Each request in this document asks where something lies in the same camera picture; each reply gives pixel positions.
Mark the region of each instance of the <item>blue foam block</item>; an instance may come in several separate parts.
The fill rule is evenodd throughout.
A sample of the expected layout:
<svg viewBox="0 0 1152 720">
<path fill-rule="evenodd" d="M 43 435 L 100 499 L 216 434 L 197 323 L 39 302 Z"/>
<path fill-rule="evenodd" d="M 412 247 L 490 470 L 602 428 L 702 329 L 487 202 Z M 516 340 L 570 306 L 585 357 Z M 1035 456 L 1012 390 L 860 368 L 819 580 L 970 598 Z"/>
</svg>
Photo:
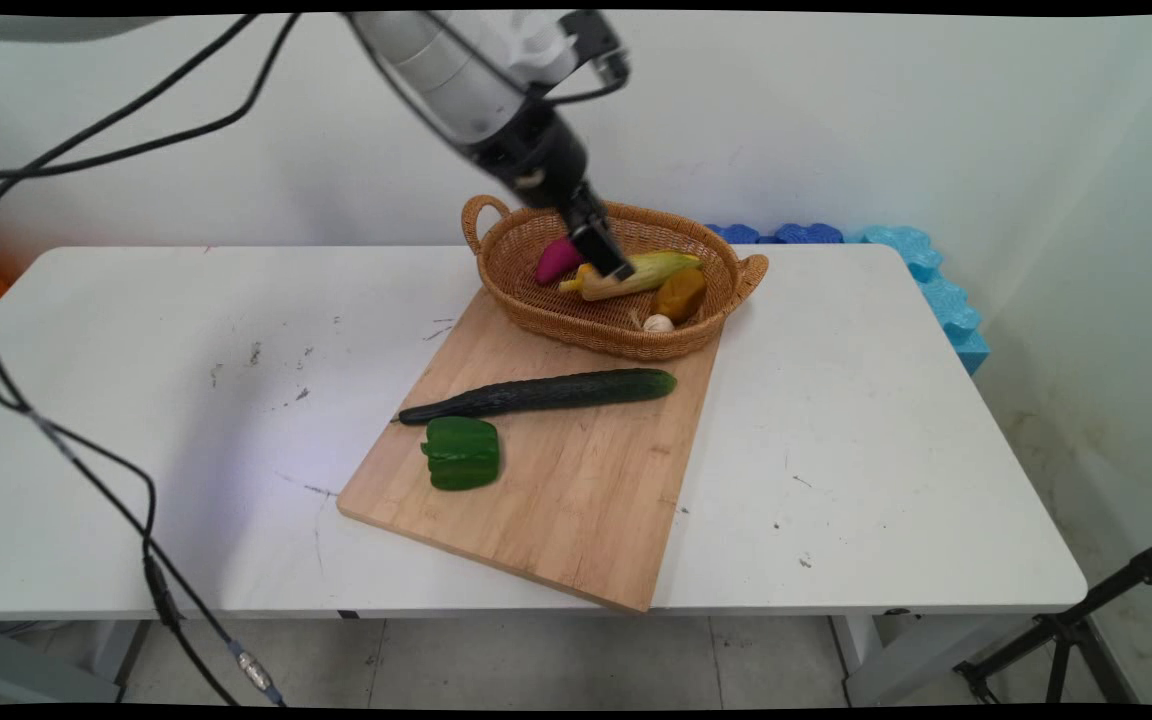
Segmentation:
<svg viewBox="0 0 1152 720">
<path fill-rule="evenodd" d="M 814 243 L 832 245 L 832 243 L 842 242 L 842 233 L 826 223 L 812 223 L 808 227 L 783 223 L 776 232 L 776 240 L 788 243 L 788 245 L 813 245 Z"/>
<path fill-rule="evenodd" d="M 705 227 L 722 236 L 728 245 L 755 245 L 755 243 L 758 243 L 760 234 L 763 234 L 749 227 L 749 225 L 742 223 L 727 225 L 726 228 L 718 227 L 718 225 L 705 225 Z"/>
<path fill-rule="evenodd" d="M 932 250 L 932 238 L 927 233 L 910 227 L 890 228 L 884 225 L 873 225 L 865 228 L 852 242 L 874 242 L 878 245 L 887 245 L 900 252 L 905 260 L 909 272 L 914 273 L 915 281 L 920 283 L 931 281 L 932 274 L 941 266 L 940 252 Z"/>
<path fill-rule="evenodd" d="M 972 336 L 980 325 L 980 313 L 968 305 L 968 291 L 947 281 L 940 270 L 931 281 L 918 283 L 918 287 L 952 343 L 965 342 Z"/>
<path fill-rule="evenodd" d="M 973 376 L 990 356 L 990 347 L 984 342 L 984 338 L 980 338 L 980 333 L 972 333 L 965 341 L 955 344 L 954 351 L 958 354 L 958 359 L 963 361 L 963 366 L 968 369 L 970 376 Z"/>
</svg>

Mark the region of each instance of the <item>garlic bulb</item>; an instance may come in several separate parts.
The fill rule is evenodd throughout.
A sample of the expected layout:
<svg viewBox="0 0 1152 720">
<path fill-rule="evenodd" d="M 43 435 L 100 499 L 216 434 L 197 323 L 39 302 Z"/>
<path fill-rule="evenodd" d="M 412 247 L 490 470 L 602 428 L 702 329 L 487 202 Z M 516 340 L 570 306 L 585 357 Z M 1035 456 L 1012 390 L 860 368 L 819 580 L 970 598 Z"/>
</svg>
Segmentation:
<svg viewBox="0 0 1152 720">
<path fill-rule="evenodd" d="M 649 333 L 673 332 L 673 321 L 664 314 L 652 314 L 647 323 L 643 323 L 643 328 Z"/>
</svg>

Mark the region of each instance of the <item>white table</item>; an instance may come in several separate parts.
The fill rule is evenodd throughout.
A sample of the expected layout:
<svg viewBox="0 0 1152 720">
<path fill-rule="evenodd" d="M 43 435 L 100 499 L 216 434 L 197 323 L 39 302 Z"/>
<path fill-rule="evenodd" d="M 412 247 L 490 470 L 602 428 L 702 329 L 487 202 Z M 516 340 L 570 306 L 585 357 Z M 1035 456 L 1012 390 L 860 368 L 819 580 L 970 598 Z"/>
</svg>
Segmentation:
<svg viewBox="0 0 1152 720">
<path fill-rule="evenodd" d="M 756 251 L 771 270 L 723 332 L 653 612 L 838 616 L 869 705 L 1082 600 L 896 252 Z M 220 616 L 604 612 L 335 510 L 477 287 L 464 247 L 60 249 L 0 301 L 0 354 L 43 414 L 154 476 L 156 538 Z M 877 646 L 892 609 L 925 617 Z M 136 535 L 0 409 L 0 620 L 153 615 Z"/>
</svg>

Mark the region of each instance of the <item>basket handle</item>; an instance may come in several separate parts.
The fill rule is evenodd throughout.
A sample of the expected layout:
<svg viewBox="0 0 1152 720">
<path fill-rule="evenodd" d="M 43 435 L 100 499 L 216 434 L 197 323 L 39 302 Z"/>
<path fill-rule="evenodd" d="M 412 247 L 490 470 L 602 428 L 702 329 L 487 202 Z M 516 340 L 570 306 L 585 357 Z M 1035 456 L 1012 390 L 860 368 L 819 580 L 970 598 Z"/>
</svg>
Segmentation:
<svg viewBox="0 0 1152 720">
<path fill-rule="evenodd" d="M 479 214 L 486 206 L 493 206 L 497 213 L 503 218 L 509 214 L 508 206 L 490 195 L 476 195 L 461 210 L 461 230 L 465 234 L 465 242 L 475 255 L 479 253 Z"/>
<path fill-rule="evenodd" d="M 741 302 L 745 302 L 749 293 L 755 291 L 755 287 L 763 282 L 763 275 L 767 274 L 767 255 L 750 255 L 737 265 L 740 265 L 740 280 L 736 281 L 735 296 L 727 305 L 728 311 L 735 309 Z"/>
</svg>

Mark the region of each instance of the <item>green pepper slice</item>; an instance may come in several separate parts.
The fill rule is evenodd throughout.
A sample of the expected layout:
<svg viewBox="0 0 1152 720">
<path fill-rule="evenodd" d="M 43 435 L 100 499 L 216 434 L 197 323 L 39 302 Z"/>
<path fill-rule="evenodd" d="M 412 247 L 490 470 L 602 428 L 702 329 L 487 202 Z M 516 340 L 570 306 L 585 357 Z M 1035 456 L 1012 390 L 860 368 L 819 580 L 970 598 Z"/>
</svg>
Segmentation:
<svg viewBox="0 0 1152 720">
<path fill-rule="evenodd" d="M 425 427 L 429 479 L 435 488 L 485 486 L 500 471 L 500 441 L 492 423 L 472 418 L 434 418 Z"/>
</svg>

